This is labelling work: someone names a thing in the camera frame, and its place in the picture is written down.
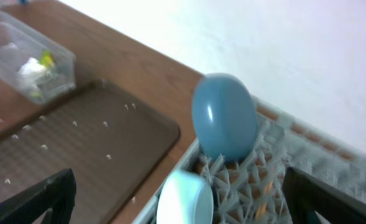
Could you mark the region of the blue plate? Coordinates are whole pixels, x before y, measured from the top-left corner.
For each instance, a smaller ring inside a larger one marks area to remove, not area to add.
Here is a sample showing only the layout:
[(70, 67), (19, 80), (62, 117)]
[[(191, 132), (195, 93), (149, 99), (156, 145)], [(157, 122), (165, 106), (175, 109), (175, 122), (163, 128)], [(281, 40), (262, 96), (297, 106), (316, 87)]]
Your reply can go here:
[(254, 149), (258, 135), (254, 102), (245, 85), (226, 73), (206, 75), (192, 100), (192, 120), (203, 152), (238, 161)]

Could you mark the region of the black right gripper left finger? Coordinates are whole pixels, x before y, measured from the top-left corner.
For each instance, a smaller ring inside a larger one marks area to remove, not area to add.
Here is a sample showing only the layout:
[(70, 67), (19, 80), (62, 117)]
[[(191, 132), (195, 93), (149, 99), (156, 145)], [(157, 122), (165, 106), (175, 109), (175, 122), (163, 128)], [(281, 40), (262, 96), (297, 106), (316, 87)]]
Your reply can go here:
[(75, 206), (76, 180), (63, 169), (0, 203), (0, 223), (69, 224)]

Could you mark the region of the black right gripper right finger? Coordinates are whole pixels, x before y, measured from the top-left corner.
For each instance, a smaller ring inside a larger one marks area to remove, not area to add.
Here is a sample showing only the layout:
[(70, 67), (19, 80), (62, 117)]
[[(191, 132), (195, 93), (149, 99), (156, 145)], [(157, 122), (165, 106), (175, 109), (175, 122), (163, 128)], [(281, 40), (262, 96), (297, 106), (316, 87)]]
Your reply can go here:
[(319, 215), (330, 223), (366, 224), (365, 203), (295, 167), (287, 168), (282, 190), (294, 224), (320, 223)]

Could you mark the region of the wooden chopstick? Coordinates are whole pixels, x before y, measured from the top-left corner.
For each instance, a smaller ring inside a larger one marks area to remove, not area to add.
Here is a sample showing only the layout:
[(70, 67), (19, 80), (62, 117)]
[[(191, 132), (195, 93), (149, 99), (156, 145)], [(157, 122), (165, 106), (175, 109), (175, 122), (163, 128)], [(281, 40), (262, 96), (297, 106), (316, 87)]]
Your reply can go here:
[(267, 202), (264, 202), (257, 209), (257, 211), (255, 213), (255, 216), (254, 216), (254, 220), (256, 222), (259, 221), (259, 220), (263, 220), (266, 217), (266, 214), (267, 214)]
[(272, 195), (273, 194), (273, 190), (274, 190), (274, 180), (271, 179), (269, 180), (263, 187), (262, 190), (262, 195), (266, 196), (266, 195)]

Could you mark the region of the yellow snack wrapper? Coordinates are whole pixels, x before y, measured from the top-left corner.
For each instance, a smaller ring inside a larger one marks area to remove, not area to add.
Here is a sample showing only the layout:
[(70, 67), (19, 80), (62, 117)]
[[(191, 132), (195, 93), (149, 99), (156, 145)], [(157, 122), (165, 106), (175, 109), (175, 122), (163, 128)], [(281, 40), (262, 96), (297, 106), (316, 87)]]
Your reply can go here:
[(48, 50), (44, 50), (38, 59), (40, 64), (45, 65), (50, 70), (47, 75), (39, 82), (37, 88), (30, 88), (29, 95), (32, 98), (43, 99), (43, 93), (48, 91), (49, 84), (52, 80), (55, 79), (56, 75), (54, 74), (55, 61), (52, 57), (52, 54)]

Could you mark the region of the light blue rice bowl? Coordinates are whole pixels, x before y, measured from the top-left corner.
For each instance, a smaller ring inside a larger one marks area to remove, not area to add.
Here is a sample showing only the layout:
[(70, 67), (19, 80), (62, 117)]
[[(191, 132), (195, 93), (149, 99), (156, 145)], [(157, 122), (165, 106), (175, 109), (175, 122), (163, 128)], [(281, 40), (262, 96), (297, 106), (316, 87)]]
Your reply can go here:
[(167, 177), (157, 205), (158, 224), (211, 224), (213, 215), (213, 191), (204, 178), (182, 169)]

